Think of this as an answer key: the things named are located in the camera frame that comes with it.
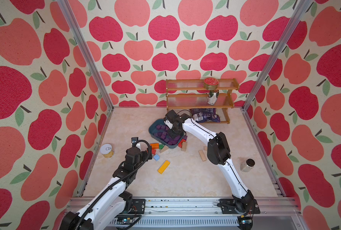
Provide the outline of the teal plastic storage bin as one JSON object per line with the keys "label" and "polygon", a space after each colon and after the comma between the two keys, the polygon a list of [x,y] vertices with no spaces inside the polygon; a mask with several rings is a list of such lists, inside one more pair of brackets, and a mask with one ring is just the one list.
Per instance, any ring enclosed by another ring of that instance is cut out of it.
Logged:
{"label": "teal plastic storage bin", "polygon": [[[161,125],[161,129],[156,129],[157,125]],[[154,138],[155,140],[157,140],[158,142],[160,142],[161,144],[168,146],[170,149],[174,149],[176,147],[178,147],[178,143],[181,141],[181,139],[185,139],[187,140],[187,135],[186,133],[184,133],[180,140],[178,141],[177,144],[173,144],[173,145],[169,145],[168,141],[169,140],[173,140],[169,134],[167,133],[168,131],[168,127],[165,125],[163,119],[157,119],[149,128],[148,128],[148,132],[151,135],[152,138]],[[162,132],[162,136],[161,137],[155,137],[154,133],[157,132]]]}

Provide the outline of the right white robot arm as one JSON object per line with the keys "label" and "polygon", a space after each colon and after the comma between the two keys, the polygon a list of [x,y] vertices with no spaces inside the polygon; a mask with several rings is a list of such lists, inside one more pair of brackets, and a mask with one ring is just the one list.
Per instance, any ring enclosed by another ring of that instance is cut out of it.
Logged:
{"label": "right white robot arm", "polygon": [[243,183],[231,159],[231,150],[224,133],[216,133],[198,124],[188,114],[177,114],[174,110],[167,112],[164,118],[172,137],[184,133],[192,134],[208,147],[208,160],[219,167],[228,182],[235,202],[234,210],[239,214],[253,214],[257,209],[252,192]]}

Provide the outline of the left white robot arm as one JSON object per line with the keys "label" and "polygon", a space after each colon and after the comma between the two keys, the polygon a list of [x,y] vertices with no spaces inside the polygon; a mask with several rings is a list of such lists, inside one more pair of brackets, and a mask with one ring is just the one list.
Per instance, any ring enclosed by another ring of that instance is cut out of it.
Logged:
{"label": "left white robot arm", "polygon": [[68,212],[62,219],[61,230],[103,230],[122,212],[132,208],[132,194],[126,189],[135,180],[138,170],[152,159],[152,148],[139,148],[139,142],[126,150],[107,186],[76,213]]}

